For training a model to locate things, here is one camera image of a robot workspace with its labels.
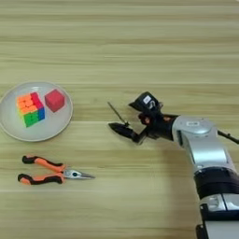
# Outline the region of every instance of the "cable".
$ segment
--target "cable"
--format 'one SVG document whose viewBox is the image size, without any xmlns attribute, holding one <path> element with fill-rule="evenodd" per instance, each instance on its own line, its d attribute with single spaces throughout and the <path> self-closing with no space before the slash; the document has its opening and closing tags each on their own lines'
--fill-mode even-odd
<svg viewBox="0 0 239 239">
<path fill-rule="evenodd" d="M 225 134 L 222 131 L 218 131 L 218 135 L 220 135 L 224 138 L 227 138 L 227 139 L 233 141 L 234 143 L 236 143 L 237 145 L 239 145 L 239 139 L 232 137 L 231 134 Z"/>
</svg>

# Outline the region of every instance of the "pliers handle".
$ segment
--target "pliers handle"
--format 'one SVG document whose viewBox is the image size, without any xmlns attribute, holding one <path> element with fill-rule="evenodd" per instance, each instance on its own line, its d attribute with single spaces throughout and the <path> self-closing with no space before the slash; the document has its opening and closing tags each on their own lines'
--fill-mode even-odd
<svg viewBox="0 0 239 239">
<path fill-rule="evenodd" d="M 18 180 L 23 184 L 39 185 L 49 182 L 56 182 L 62 184 L 64 182 L 63 171 L 65 170 L 66 166 L 62 163 L 50 162 L 44 158 L 37 156 L 23 156 L 22 162 L 25 164 L 36 163 L 56 172 L 56 174 L 53 175 L 34 176 L 34 177 L 25 174 L 20 174 L 18 176 Z"/>
</svg>

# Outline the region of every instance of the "toy block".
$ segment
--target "toy block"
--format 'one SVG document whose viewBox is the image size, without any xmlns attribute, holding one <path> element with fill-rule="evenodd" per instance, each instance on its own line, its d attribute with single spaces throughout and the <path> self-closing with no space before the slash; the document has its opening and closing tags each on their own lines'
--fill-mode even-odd
<svg viewBox="0 0 239 239">
<path fill-rule="evenodd" d="M 30 107 L 30 106 L 34 105 L 34 103 L 33 103 L 32 100 L 29 100 L 29 101 L 26 101 L 26 102 L 25 102 L 25 105 L 26 105 L 27 107 Z"/>
<path fill-rule="evenodd" d="M 52 112 L 56 112 L 64 106 L 64 95 L 53 90 L 45 95 L 45 102 Z"/>
<path fill-rule="evenodd" d="M 41 109 L 41 108 L 44 108 L 44 106 L 42 105 L 41 102 L 36 103 L 35 106 L 38 110 Z"/>
<path fill-rule="evenodd" d="M 37 92 L 17 97 L 17 109 L 26 127 L 30 127 L 45 118 L 45 108 Z"/>
<path fill-rule="evenodd" d="M 17 97 L 17 103 L 23 102 L 24 101 L 24 97 L 23 96 L 19 96 Z"/>
<path fill-rule="evenodd" d="M 31 94 L 30 94 L 30 93 L 25 94 L 23 97 L 24 97 L 24 101 L 30 101 L 30 100 L 32 100 L 32 97 L 31 97 Z"/>
<path fill-rule="evenodd" d="M 17 106 L 18 106 L 18 108 L 25 108 L 26 104 L 24 102 L 18 102 Z"/>
<path fill-rule="evenodd" d="M 39 120 L 43 120 L 45 118 L 45 109 L 44 108 L 38 109 L 38 118 L 39 118 Z"/>
<path fill-rule="evenodd" d="M 31 96 L 32 96 L 32 101 L 34 102 L 34 105 L 41 102 L 36 92 L 31 93 Z"/>
<path fill-rule="evenodd" d="M 37 107 L 35 105 L 32 105 L 32 106 L 29 107 L 29 110 L 30 110 L 31 113 L 34 113 L 34 112 L 37 111 Z"/>
</svg>

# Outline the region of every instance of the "wooden table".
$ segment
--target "wooden table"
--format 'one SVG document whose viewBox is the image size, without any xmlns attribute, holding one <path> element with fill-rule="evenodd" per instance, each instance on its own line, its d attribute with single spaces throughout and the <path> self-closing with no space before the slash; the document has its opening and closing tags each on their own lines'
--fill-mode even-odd
<svg viewBox="0 0 239 239">
<path fill-rule="evenodd" d="M 107 127 L 106 102 L 142 91 L 164 112 L 204 116 L 239 135 L 239 3 L 235 0 L 2 0 L 0 94 L 25 81 L 64 87 L 74 116 L 59 136 L 24 143 L 0 131 L 0 235 L 5 239 L 191 239 L 200 222 L 190 160 L 165 140 L 136 146 Z M 238 167 L 239 147 L 223 140 Z M 28 187 L 35 154 L 95 175 Z"/>
</svg>

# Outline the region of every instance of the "black handle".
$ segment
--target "black handle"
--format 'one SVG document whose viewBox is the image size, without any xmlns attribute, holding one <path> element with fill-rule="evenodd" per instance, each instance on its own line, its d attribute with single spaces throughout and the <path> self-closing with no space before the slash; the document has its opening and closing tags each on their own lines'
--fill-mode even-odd
<svg viewBox="0 0 239 239">
<path fill-rule="evenodd" d="M 18 176 L 18 180 L 27 185 L 40 185 L 45 183 L 63 183 L 63 175 L 62 174 L 55 174 L 51 176 L 28 176 L 25 174 L 20 174 Z"/>
</svg>

